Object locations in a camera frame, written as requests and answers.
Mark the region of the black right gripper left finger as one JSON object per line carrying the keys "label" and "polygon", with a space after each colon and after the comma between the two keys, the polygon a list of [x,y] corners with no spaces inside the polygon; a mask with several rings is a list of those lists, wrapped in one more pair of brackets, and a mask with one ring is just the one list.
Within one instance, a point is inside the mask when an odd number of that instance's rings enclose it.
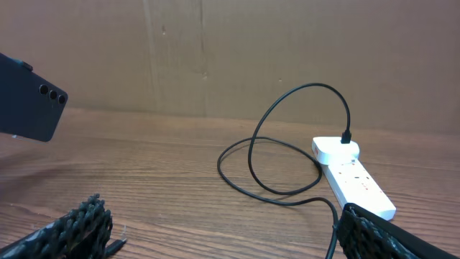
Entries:
{"label": "black right gripper left finger", "polygon": [[47,226],[1,249],[1,259],[105,258],[112,215],[99,194]]}

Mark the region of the dark Samsung Galaxy smartphone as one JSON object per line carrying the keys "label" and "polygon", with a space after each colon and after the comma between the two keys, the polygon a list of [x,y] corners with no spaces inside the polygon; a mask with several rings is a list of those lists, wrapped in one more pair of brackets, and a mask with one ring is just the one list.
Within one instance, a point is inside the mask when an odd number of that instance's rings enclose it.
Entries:
{"label": "dark Samsung Galaxy smartphone", "polygon": [[68,94],[22,61],[1,55],[1,132],[40,142],[52,139]]}

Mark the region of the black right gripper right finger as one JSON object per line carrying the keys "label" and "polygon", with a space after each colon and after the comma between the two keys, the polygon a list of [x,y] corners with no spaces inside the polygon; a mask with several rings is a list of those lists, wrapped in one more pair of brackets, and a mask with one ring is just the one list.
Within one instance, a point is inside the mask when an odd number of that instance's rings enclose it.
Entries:
{"label": "black right gripper right finger", "polygon": [[343,208],[337,238],[347,258],[459,259],[353,203]]}

